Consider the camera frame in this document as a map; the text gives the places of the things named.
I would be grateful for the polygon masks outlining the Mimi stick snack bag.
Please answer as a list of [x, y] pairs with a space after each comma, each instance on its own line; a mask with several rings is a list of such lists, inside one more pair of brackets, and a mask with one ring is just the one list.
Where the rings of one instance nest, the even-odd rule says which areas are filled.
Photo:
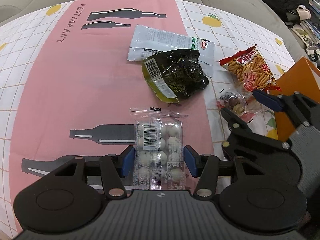
[[220, 66], [234, 74], [244, 90], [280, 90], [274, 75], [256, 46], [241, 50], [219, 61]]

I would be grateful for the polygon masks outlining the orange cardboard box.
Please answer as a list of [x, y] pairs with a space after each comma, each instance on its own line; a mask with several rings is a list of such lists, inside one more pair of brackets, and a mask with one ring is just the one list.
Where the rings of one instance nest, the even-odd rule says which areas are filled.
[[278, 139], [285, 141], [304, 123], [319, 129], [319, 69], [307, 58], [301, 58], [278, 80], [281, 112], [275, 113]]

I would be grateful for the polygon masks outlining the silver white snack pouch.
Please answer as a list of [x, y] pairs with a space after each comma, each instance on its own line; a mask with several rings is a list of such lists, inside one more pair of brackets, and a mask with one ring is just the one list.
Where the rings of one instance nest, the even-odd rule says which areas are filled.
[[142, 61], [151, 55], [176, 49], [199, 52], [199, 61], [206, 76], [213, 76], [215, 43], [196, 37], [137, 25], [129, 47], [127, 60]]

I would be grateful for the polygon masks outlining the pink and white tablecloth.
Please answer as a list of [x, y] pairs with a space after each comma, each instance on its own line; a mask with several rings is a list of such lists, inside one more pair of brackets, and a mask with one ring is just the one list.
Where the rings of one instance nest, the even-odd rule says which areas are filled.
[[[141, 65], [127, 60], [141, 24], [215, 44], [207, 88], [181, 105], [161, 102]], [[228, 136], [215, 104], [235, 77], [220, 60], [257, 45], [275, 77], [294, 65], [281, 36], [229, 12], [181, 0], [77, 0], [29, 13], [1, 27], [1, 239], [21, 230], [12, 208], [16, 195], [37, 180], [22, 160], [120, 153], [121, 145], [72, 139], [72, 129], [132, 124], [130, 109], [180, 112], [183, 143], [220, 154]]]

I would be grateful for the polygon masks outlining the black green snack bag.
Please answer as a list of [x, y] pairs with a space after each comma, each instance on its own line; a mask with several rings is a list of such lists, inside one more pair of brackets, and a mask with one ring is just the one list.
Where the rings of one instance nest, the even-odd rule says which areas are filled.
[[199, 56], [199, 51], [191, 49], [151, 55], [142, 61], [144, 79], [159, 100], [179, 103], [208, 86]]

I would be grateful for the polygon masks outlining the clear white candy pack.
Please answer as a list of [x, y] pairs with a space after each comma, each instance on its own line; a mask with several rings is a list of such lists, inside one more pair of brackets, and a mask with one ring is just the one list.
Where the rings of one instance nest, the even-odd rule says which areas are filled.
[[135, 119], [134, 189], [183, 190], [183, 120], [188, 116], [160, 108], [132, 108]]

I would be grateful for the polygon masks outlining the clear mixed nuts packet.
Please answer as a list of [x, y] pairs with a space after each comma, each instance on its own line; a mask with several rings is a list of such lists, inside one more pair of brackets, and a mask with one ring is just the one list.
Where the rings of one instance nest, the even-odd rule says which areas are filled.
[[222, 89], [216, 96], [216, 104], [218, 109], [227, 108], [245, 122], [268, 110], [255, 99], [252, 92], [235, 88]]

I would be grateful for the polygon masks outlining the black backpack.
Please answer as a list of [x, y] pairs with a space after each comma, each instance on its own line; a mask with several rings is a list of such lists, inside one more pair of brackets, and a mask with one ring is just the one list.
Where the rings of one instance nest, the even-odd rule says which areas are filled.
[[284, 22], [300, 22], [311, 18], [309, 0], [262, 0]]

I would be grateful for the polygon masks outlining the patterned tote bag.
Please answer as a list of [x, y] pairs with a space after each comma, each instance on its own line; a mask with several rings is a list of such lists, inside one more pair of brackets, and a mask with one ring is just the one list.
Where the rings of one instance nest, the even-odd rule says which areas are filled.
[[309, 59], [319, 66], [319, 30], [308, 21], [302, 21], [291, 28]]

